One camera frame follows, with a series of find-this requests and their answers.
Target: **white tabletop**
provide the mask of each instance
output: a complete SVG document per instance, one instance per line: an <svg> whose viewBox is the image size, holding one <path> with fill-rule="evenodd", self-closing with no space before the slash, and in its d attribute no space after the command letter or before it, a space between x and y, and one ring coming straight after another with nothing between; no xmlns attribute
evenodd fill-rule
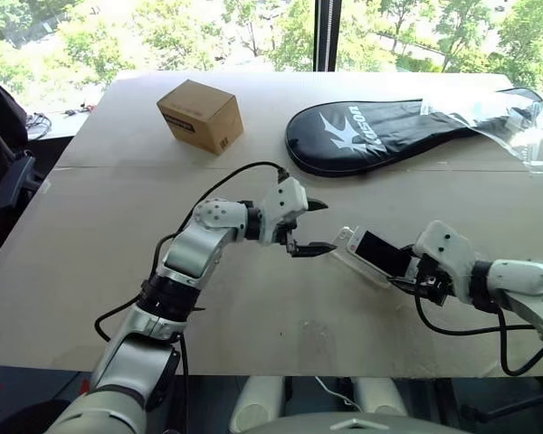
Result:
<svg viewBox="0 0 543 434"><path fill-rule="evenodd" d="M239 100L245 133L219 157L175 141L155 106L186 78ZM205 189L255 160L288 166L329 204L301 219L298 240L330 241L340 227L362 224L404 245L441 219L487 258L543 260L543 175L489 140L455 141L342 179L306 175L286 155L285 125L310 105L417 98L475 82L509 86L501 76L450 74L156 73L115 82L0 250L0 364L91 369L103 347L94 318L138 292L155 242ZM257 202L273 182L271 169L256 169L218 195ZM503 375L496 335L436 335L409 296L370 285L332 256L232 245L198 305L206 311L192 314L186 331L196 374ZM453 299L426 311L446 328L496 322ZM511 333L510 365L540 345L535 332ZM530 373L543 375L543 360Z"/></svg>

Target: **wooden table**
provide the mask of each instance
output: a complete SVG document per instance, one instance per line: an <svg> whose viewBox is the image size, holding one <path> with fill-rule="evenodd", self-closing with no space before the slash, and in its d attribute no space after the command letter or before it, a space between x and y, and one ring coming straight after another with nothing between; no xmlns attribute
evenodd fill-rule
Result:
<svg viewBox="0 0 543 434"><path fill-rule="evenodd" d="M155 106L187 78L238 98L245 132L221 156L175 141ZM204 190L255 160L286 165L329 204L301 218L298 240L331 241L340 227L362 224L405 245L441 219L488 259L543 259L543 175L488 139L454 141L342 179L302 173L283 144L291 116L320 102L509 85L502 76L410 73L159 72L117 80L0 250L0 364L91 369L103 348L95 317L139 291L157 239ZM274 176L256 169L217 195L257 202ZM192 314L186 331L195 374L503 375L496 335L436 335L409 296L370 285L331 255L292 259L281 246L229 246L198 305L206 311ZM425 310L447 328L496 323L454 299ZM511 366L540 345L535 332L511 333ZM543 360L530 373L542 375Z"/></svg>

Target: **white logo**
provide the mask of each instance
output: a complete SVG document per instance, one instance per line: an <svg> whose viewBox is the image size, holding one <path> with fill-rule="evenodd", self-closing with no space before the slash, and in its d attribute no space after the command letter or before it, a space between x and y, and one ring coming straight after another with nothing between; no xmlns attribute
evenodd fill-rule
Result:
<svg viewBox="0 0 543 434"><path fill-rule="evenodd" d="M330 124L321 113L319 114L319 116L322 118L322 121L324 122L324 128L326 129L326 131L338 137L330 139L332 143L334 143L334 145L336 145L339 149L343 147L349 147L350 149L355 149L357 151L362 151L366 153L368 152L368 150L385 152L386 148L382 144L382 140L378 138L376 133L368 125L368 123L366 122L366 118L362 116L359 108L357 106L350 106L348 107L348 110L350 111L350 113L352 113L352 118L357 122L358 126L362 130L362 135L360 135L360 133L358 133L350 125L346 116L344 117L346 122L344 125L344 129L337 129L332 124ZM366 143L354 143L353 140L355 137L364 138Z"/></svg>

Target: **smartphone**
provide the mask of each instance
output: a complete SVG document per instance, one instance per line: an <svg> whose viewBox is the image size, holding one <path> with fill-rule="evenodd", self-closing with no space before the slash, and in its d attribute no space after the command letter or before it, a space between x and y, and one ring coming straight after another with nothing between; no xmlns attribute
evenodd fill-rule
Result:
<svg viewBox="0 0 543 434"><path fill-rule="evenodd" d="M397 249L362 227L356 228L346 249L387 277L405 276L413 259L408 251Z"/></svg>

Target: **black cable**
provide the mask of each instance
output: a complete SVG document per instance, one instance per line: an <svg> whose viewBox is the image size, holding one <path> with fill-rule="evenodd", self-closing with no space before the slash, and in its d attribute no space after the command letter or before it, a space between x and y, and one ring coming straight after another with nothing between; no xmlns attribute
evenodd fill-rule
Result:
<svg viewBox="0 0 543 434"><path fill-rule="evenodd" d="M30 130L31 128L38 126L44 126L44 130L39 136L29 140L29 142L34 142L46 136L46 134L48 134L48 132L52 129L52 122L50 119L48 119L48 117L46 117L46 115L44 115L44 113L34 113L26 120L26 130Z"/></svg>
<svg viewBox="0 0 543 434"><path fill-rule="evenodd" d="M161 255L161 248L163 247L163 244L165 244L166 241L174 239L180 232L181 230L177 230L177 232L169 233L158 241L157 245L155 246L155 252L153 253L153 263L151 265L151 272L149 273L148 278L152 278L153 274L155 274L155 269L157 269L157 264L159 263L159 256Z"/></svg>
<svg viewBox="0 0 543 434"><path fill-rule="evenodd" d="M243 171L245 171L247 169L251 169L252 167L256 167L258 165L269 165L271 167L276 168L280 174L283 174L283 173L287 174L286 169L284 169L280 165L277 165L277 164L275 164L275 163L273 163L271 161L256 161L255 163L250 163L248 165L244 165L244 166L240 167L239 169L235 169L233 172L231 172L224 179L222 179L218 183L214 184L205 193L203 193L201 195L201 197L197 200L197 202L195 202L193 207L189 210L189 212L185 216L185 219L179 225L179 229L177 229L176 232L170 233L169 235L167 235L167 236L163 237L161 240L159 240L159 242L157 243L157 246L155 247L155 254L153 255L153 263L151 265L151 272L150 272L149 276L153 276L153 273L155 273L155 269L157 268L157 264L159 262L159 256L161 254L161 247L162 247L163 243L165 243L165 241L168 241L168 240L171 240L171 239L175 238L180 232L183 231L183 229L187 226L187 223L191 219L191 215L193 214L193 210L197 206L197 204L200 203L201 201L207 199L207 196L209 196L209 194L213 193L215 190L217 190L219 187L221 187L227 181L232 179L234 176L240 174L241 172L243 172Z"/></svg>
<svg viewBox="0 0 543 434"><path fill-rule="evenodd" d="M500 325L500 367L507 375L518 377L535 366L537 362L543 358L543 347L519 369L512 371L509 368L509 362L507 360L507 322L505 321L505 315L500 307L497 307L497 316L499 317Z"/></svg>
<svg viewBox="0 0 543 434"><path fill-rule="evenodd" d="M77 371L76 373L74 373L74 374L72 375L72 377L70 378L70 380L67 381L67 382L66 382L66 383L65 383L65 384L64 384L64 385L63 385L63 386L62 386L62 387L61 387L61 388L60 388L60 389L52 396L51 401L52 401L52 400L55 400L56 398L58 398L59 395L60 395L61 393L63 393L64 390L65 390L67 387L69 387L69 386L71 385L71 383L72 383L74 380L76 380L77 377L78 377L79 375L81 375L81 371Z"/></svg>
<svg viewBox="0 0 543 434"><path fill-rule="evenodd" d="M473 328L471 330L446 330L444 328L438 327L431 323L429 319L426 317L423 311L423 305L421 302L420 297L420 286L421 286L421 280L419 278L416 279L416 283L414 283L414 303L416 304L416 312L418 312L418 316L420 317L421 321L424 323L425 326L430 328L431 330L435 331L436 333L440 333L441 335L448 335L448 336L473 336L473 335L483 335L485 333L496 333L501 331L501 326L496 327L484 327L484 328ZM505 331L509 330L534 330L535 327L533 325L505 325Z"/></svg>
<svg viewBox="0 0 543 434"><path fill-rule="evenodd" d="M129 300L128 302L126 303L123 303L122 305L120 306L117 306L115 307L114 309L110 310L109 312L107 312L106 314L102 314L101 316L99 316L95 322L94 322L94 329L97 331L97 333L99 334L100 337L102 337L103 340L105 340L106 342L108 342L110 340L109 336L102 331L102 328L100 328L100 323L102 321L104 321L105 319L107 319L108 317L110 316L113 316L115 314L117 314L118 312L120 312L121 310L123 309L126 309L127 307L129 307L130 305L132 305L133 303L136 303L138 301L138 298L140 297L139 294L137 294L136 297L133 297L131 300Z"/></svg>
<svg viewBox="0 0 543 434"><path fill-rule="evenodd" d="M522 375L523 373L526 373L529 369L531 369L533 366L537 364L539 360L543 358L543 347L539 349L531 357L525 364L523 364L519 369L512 371L509 368L509 362L507 360L507 333L510 330L534 330L535 327L533 325L507 325L507 322L505 321L505 314L503 314L502 309L499 306L496 306L496 314L499 319L499 326L497 327L486 327L486 328L477 328L472 330L445 330L441 327L437 327L436 325L432 324L423 311L423 306L421 304L421 298L420 298L420 287L421 287L421 278L417 277L416 282L414 284L414 302L416 304L416 311L418 312L418 315L420 316L420 319L423 321L423 323L430 328L431 330L435 331L436 333L440 333L442 335L450 335L450 336L470 336L470 335L481 335L485 333L493 333L493 332L499 332L500 337L500 367L507 375L511 377L516 377L519 375Z"/></svg>
<svg viewBox="0 0 543 434"><path fill-rule="evenodd" d="M414 295L414 282L409 278L388 278L390 283L409 296Z"/></svg>
<svg viewBox="0 0 543 434"><path fill-rule="evenodd" d="M183 360L183 408L185 410L185 428L184 434L189 432L189 407L190 407L190 393L189 393L189 362L187 361L187 345L185 343L185 336L181 334L179 338L179 347L181 348L181 359Z"/></svg>

